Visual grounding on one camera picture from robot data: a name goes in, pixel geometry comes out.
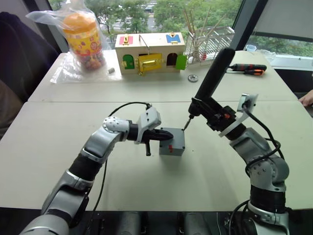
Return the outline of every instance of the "orange screwdriver handle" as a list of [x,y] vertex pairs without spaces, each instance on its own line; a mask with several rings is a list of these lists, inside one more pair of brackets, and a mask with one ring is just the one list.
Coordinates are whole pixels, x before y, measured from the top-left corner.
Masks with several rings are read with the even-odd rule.
[[251,74],[256,76],[261,76],[264,74],[264,70],[246,70],[244,74]]

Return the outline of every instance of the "orange container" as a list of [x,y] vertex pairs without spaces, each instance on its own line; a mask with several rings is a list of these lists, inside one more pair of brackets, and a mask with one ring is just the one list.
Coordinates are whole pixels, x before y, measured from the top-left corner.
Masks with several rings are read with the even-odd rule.
[[73,13],[63,20],[66,39],[83,68],[95,70],[104,65],[100,32],[93,15]]

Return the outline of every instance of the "screwdriver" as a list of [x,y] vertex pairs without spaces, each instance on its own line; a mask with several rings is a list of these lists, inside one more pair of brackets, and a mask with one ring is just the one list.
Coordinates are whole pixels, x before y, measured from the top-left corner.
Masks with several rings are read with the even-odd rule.
[[233,71],[244,72],[246,70],[263,70],[267,69],[266,65],[253,65],[253,64],[234,64],[232,66],[228,66],[233,69]]
[[256,76],[261,76],[264,74],[264,70],[228,71],[227,73],[242,73],[242,72],[243,74],[250,74]]
[[244,71],[244,74],[251,74],[256,76],[261,76],[264,74],[264,70],[246,70]]

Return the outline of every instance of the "black cable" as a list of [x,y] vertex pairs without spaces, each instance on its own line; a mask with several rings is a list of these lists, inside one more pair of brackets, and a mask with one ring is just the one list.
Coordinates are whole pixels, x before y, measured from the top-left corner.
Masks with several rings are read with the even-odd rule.
[[[121,106],[119,106],[118,108],[114,109],[113,112],[110,113],[109,117],[112,116],[113,114],[115,114],[119,109],[127,106],[127,105],[130,105],[130,104],[144,104],[147,106],[147,109],[151,107],[151,104],[149,103],[145,103],[145,102],[129,102],[129,103],[126,103],[126,104],[123,104]],[[104,165],[104,173],[103,173],[103,178],[102,178],[102,184],[101,184],[101,189],[100,189],[100,193],[99,193],[99,196],[98,196],[98,199],[97,199],[97,202],[96,204],[94,205],[94,208],[92,210],[92,213],[91,213],[91,216],[90,216],[90,219],[88,221],[88,223],[86,224],[86,227],[84,229],[84,232],[83,234],[85,235],[87,233],[87,231],[90,229],[90,225],[92,223],[92,219],[94,217],[94,213],[98,207],[98,204],[100,202],[100,199],[101,199],[101,195],[102,195],[102,192],[103,192],[103,188],[104,188],[104,181],[105,181],[105,178],[106,178],[106,174],[107,174],[107,163],[108,163],[108,159],[106,160],[105,162],[105,165]]]
[[[267,134],[268,134],[268,136],[269,136],[269,138],[270,138],[270,141],[272,141],[272,143],[274,144],[274,146],[277,147],[277,146],[276,146],[276,140],[274,139],[274,136],[272,135],[272,133],[271,133],[271,131],[269,130],[269,128],[268,128],[267,126],[265,126],[264,123],[262,123],[255,115],[253,115],[253,114],[249,111],[249,109],[247,108],[247,106],[246,106],[245,103],[242,105],[242,108],[243,108],[244,112],[245,112],[250,118],[252,118],[252,119],[253,119],[256,123],[258,123],[260,126],[262,126],[264,130],[266,130],[266,132],[267,132]],[[278,149],[278,153],[279,153],[279,155],[280,155],[280,157],[281,157],[282,159],[285,159],[285,158],[284,158],[284,155],[283,155],[283,153],[280,151],[280,149]]]
[[250,174],[249,174],[249,168],[250,168],[250,166],[252,166],[253,164],[255,164],[255,163],[257,163],[257,162],[260,162],[260,161],[262,161],[262,160],[265,160],[265,159],[269,158],[271,155],[273,155],[274,153],[276,153],[276,152],[279,150],[279,148],[280,148],[280,146],[281,146],[280,142],[278,142],[278,141],[276,141],[276,140],[274,140],[274,141],[275,141],[275,143],[276,143],[276,145],[277,145],[274,150],[270,151],[269,153],[267,153],[267,154],[265,154],[265,155],[263,155],[263,156],[261,156],[261,157],[259,157],[259,158],[257,158],[257,159],[254,159],[253,161],[249,162],[249,163],[246,165],[246,167],[245,167],[245,172],[246,172],[246,174],[247,174],[248,177],[250,177]]
[[243,227],[244,227],[244,217],[245,217],[245,212],[247,211],[248,209],[248,203],[245,205],[244,209],[243,209],[243,212],[241,213],[241,216],[240,216],[240,234],[243,235],[244,234],[244,230],[243,230]]
[[233,218],[235,216],[235,213],[243,206],[247,205],[249,200],[244,201],[243,203],[239,204],[231,213],[230,219],[229,219],[229,226],[228,226],[228,235],[231,235],[231,222],[233,221]]
[[130,104],[144,104],[147,106],[147,109],[151,107],[151,104],[146,103],[146,102],[129,102],[129,103],[123,104],[123,105],[119,106],[118,108],[114,109],[113,112],[110,113],[109,117],[112,116],[113,114],[115,114],[119,109],[121,109],[127,105],[130,105]]
[[88,221],[88,223],[87,223],[87,225],[86,225],[86,227],[85,227],[85,230],[84,230],[84,232],[83,232],[84,235],[85,235],[86,232],[90,229],[90,225],[91,225],[91,223],[92,223],[92,219],[93,219],[93,217],[94,217],[94,213],[95,213],[95,211],[96,211],[96,209],[97,209],[97,207],[98,207],[98,204],[99,204],[99,202],[100,202],[100,199],[101,199],[101,195],[102,195],[103,188],[104,188],[104,181],[105,181],[105,179],[106,179],[106,174],[107,174],[107,163],[108,163],[108,159],[106,160],[106,162],[105,162],[105,164],[104,164],[104,173],[103,173],[103,178],[102,178],[102,184],[101,184],[100,193],[99,193],[97,202],[96,202],[96,204],[95,204],[94,207],[93,207],[93,210],[92,210],[90,219],[89,219],[89,221]]

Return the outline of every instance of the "small metal part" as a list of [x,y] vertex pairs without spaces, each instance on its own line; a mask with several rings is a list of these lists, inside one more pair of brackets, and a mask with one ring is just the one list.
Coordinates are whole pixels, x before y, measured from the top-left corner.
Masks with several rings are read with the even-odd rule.
[[195,74],[191,74],[188,76],[188,81],[189,82],[197,82],[198,81],[198,76]]
[[109,72],[109,73],[115,72],[115,68],[109,68],[108,72]]
[[187,127],[188,127],[190,121],[191,121],[191,118],[189,118],[188,121],[186,122],[183,131],[185,131],[185,130],[187,129]]

